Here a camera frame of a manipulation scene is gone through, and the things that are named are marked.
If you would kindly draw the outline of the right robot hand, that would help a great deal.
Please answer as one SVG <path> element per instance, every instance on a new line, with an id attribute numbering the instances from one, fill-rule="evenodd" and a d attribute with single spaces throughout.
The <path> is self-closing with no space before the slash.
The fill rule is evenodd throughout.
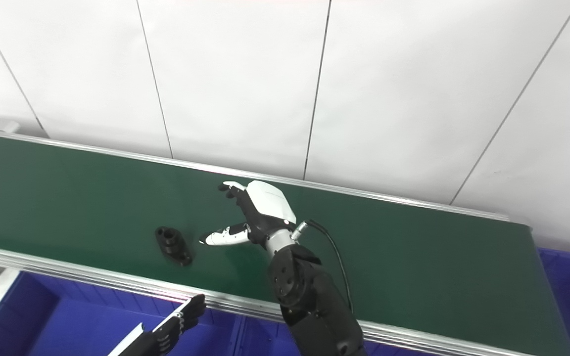
<path id="1" fill-rule="evenodd" d="M 234 199 L 245 218 L 242 223 L 220 228 L 199 239 L 202 245 L 228 246 L 253 243 L 268 253 L 294 245 L 297 218 L 283 192 L 274 185 L 253 180 L 247 185 L 224 181 L 218 187 Z"/>

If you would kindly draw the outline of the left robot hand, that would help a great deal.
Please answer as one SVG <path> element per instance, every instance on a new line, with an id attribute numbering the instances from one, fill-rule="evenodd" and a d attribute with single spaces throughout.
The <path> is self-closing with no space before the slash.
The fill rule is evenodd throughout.
<path id="1" fill-rule="evenodd" d="M 154 329 L 146 331 L 143 323 L 136 325 L 109 352 L 109 356 L 166 356 L 180 336 L 198 324 L 205 310 L 205 295 L 195 295 L 174 309 Z"/>

